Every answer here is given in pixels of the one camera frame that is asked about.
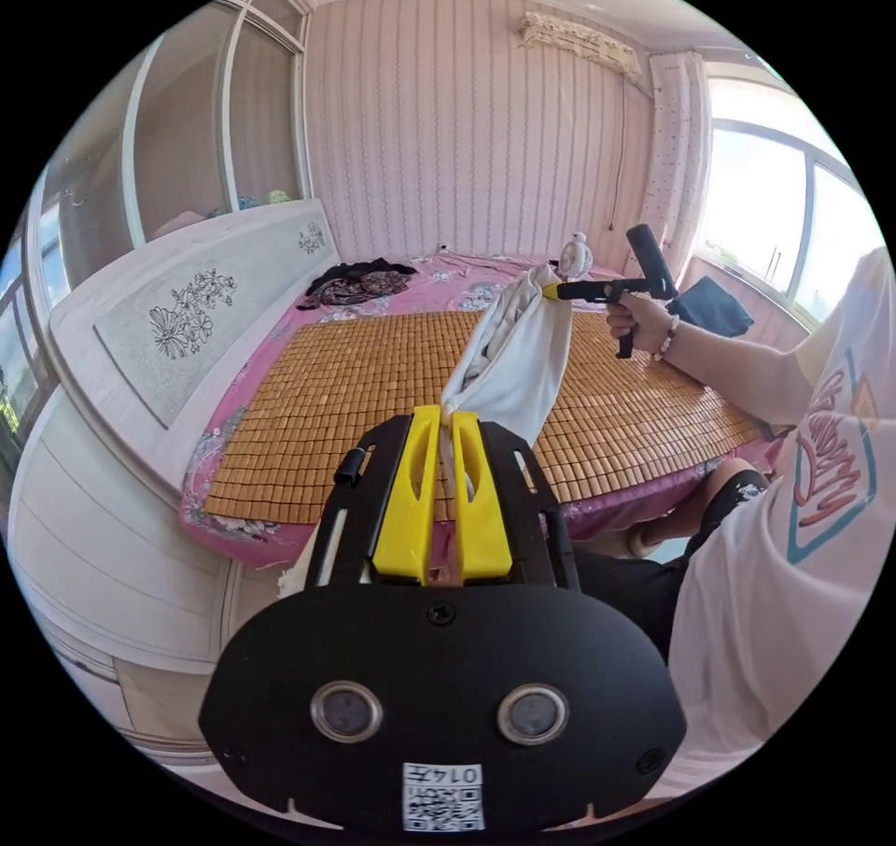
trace curtain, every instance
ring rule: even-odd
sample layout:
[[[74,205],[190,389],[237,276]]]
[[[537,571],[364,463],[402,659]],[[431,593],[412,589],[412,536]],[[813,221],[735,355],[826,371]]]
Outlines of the curtain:
[[[650,225],[678,282],[691,257],[706,199],[712,118],[703,58],[697,52],[651,56],[653,144],[639,222]],[[638,276],[634,256],[627,276]]]

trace person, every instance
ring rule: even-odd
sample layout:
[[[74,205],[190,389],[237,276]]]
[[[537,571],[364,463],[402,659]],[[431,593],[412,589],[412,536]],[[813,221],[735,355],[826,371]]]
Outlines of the person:
[[[582,591],[653,640],[688,723],[637,809],[754,753],[859,621],[896,529],[896,280],[884,247],[865,255],[840,304],[791,351],[673,326],[662,305],[632,295],[607,322],[746,413],[793,427],[773,481],[724,460],[668,516],[630,533],[638,558],[576,549]],[[681,558],[647,558],[685,535]]]

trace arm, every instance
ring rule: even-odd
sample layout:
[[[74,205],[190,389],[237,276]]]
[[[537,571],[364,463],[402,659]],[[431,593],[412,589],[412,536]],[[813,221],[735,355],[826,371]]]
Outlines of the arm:
[[[607,320],[616,338],[637,324],[635,348],[651,352],[659,350],[672,323],[660,304],[628,294],[610,306]],[[795,352],[726,339],[688,323],[679,324],[665,359],[772,425],[795,425],[812,398]]]
[[[774,426],[793,426],[812,398],[792,352],[726,339],[680,323],[665,359],[728,402]]]

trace white headboard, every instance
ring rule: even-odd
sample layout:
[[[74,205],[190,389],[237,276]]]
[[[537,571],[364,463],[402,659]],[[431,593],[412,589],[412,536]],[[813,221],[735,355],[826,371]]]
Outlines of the white headboard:
[[[49,331],[92,411],[179,493],[209,417],[262,339],[340,262],[317,199],[167,233],[54,308]]]

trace qr code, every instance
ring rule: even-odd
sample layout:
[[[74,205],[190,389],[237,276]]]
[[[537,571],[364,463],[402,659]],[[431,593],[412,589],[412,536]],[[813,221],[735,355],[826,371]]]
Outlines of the qr code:
[[[404,765],[404,829],[485,830],[480,765]]]

